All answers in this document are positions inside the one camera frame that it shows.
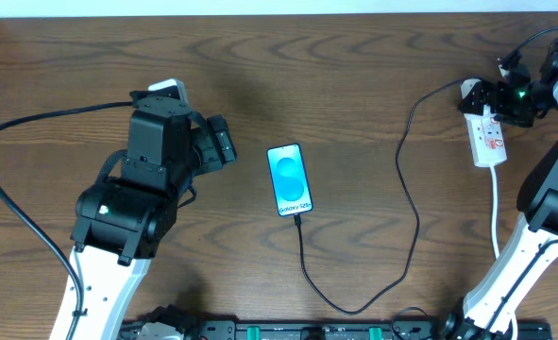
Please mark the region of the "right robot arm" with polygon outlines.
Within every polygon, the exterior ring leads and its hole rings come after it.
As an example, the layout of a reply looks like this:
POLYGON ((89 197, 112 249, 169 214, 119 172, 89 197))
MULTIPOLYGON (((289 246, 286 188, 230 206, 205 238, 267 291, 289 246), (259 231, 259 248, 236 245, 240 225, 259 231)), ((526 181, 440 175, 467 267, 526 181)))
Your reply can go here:
MULTIPOLYGON (((474 162, 489 169, 504 161, 500 125, 529 128, 558 111, 558 38, 534 80, 515 48, 499 60, 496 83, 462 82, 459 111, 467 121, 474 162)), ((558 140, 524 180, 516 199, 516 226, 481 282, 447 316, 439 339, 519 339, 516 309, 558 258, 558 140)))

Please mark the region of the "blue Galaxy smartphone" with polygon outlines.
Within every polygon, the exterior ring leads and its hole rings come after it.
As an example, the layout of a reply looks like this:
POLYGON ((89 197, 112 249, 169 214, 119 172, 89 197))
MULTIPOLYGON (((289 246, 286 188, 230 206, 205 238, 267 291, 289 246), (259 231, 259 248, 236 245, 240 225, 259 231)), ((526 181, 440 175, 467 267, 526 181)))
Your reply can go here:
POLYGON ((313 198, 299 144, 286 144, 266 151, 279 216, 310 212, 313 198))

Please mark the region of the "white power strip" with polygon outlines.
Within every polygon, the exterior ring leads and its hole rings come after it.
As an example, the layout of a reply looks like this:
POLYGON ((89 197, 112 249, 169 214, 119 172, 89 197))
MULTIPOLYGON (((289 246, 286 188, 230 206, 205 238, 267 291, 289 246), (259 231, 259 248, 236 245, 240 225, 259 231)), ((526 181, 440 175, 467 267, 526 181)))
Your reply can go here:
POLYGON ((500 122, 487 103, 486 91, 479 78, 464 81, 460 89, 459 112, 466 121, 474 165, 495 169, 507 160, 500 122))

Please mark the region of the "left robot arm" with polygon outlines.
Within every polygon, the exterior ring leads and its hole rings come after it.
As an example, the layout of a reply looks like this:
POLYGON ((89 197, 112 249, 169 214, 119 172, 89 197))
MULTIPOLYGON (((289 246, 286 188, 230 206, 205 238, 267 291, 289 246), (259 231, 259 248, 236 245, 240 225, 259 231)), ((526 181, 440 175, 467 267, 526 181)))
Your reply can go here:
POLYGON ((76 203, 69 281, 53 339, 114 339, 127 307, 177 221, 196 176, 237 159, 220 115, 203 117, 177 86, 131 92, 127 149, 111 154, 76 203))

